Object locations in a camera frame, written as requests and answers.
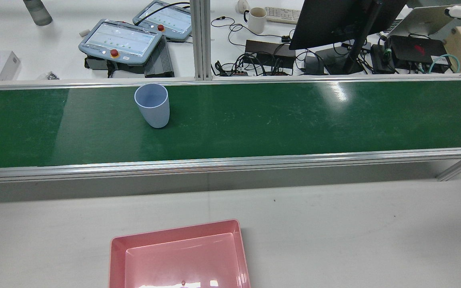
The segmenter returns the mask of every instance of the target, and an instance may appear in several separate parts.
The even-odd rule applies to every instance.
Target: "cup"
[[[245,10],[243,13],[245,22],[248,22],[249,29],[256,34],[261,34],[264,31],[264,24],[266,24],[266,10],[261,7],[255,7],[250,10]]]
[[[135,102],[141,115],[154,128],[162,128],[170,119],[168,91],[161,84],[145,84],[135,91]]]

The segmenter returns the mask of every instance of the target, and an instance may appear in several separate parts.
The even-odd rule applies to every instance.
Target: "keyboard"
[[[384,30],[383,32],[385,34],[389,34],[390,31],[392,31],[398,24],[399,22],[401,22],[403,19],[396,19],[394,20],[394,22],[392,22],[391,26],[389,28],[387,28],[386,30]]]
[[[279,22],[287,24],[296,24],[300,17],[299,10],[264,7],[266,10],[266,20],[270,22]]]

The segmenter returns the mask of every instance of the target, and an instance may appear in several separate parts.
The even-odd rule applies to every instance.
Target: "water bottle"
[[[42,0],[23,0],[33,22],[38,26],[45,26],[53,22],[53,18],[42,3]]]

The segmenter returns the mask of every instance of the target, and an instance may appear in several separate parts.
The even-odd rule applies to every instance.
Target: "cup rim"
[[[253,15],[253,14],[252,14],[254,10],[257,11],[258,9],[261,10],[261,14],[264,14],[263,16],[260,16],[260,17],[259,17],[259,16],[256,16],[256,15]],[[255,17],[255,18],[259,18],[259,19],[260,19],[260,18],[265,18],[265,17],[267,16],[267,14],[268,14],[268,13],[266,12],[266,9],[261,8],[261,7],[253,7],[252,9],[250,9],[250,15],[253,16],[253,17]]]
[[[149,86],[149,85],[161,86],[161,87],[163,87],[163,89],[165,89],[166,97],[165,97],[165,100],[163,100],[163,102],[161,102],[161,104],[158,104],[157,106],[152,106],[152,107],[150,107],[150,106],[143,106],[142,104],[138,103],[138,101],[136,100],[136,92],[137,92],[140,88],[145,87],[145,86]],[[147,84],[143,84],[142,86],[140,86],[140,87],[138,87],[138,88],[136,89],[134,98],[135,98],[135,103],[136,103],[138,106],[142,107],[142,108],[145,108],[145,109],[157,108],[157,107],[159,107],[159,106],[165,104],[165,102],[168,100],[168,90],[166,89],[165,86],[163,86],[163,85],[161,85],[161,84],[157,84],[157,83],[147,83]]]

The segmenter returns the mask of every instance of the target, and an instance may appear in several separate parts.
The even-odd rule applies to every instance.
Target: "mug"
[[[249,20],[247,20],[247,13],[250,13]],[[266,24],[266,10],[261,7],[255,7],[250,10],[245,10],[243,13],[245,22],[248,22],[249,29],[253,33],[260,34],[264,31],[264,24]]]

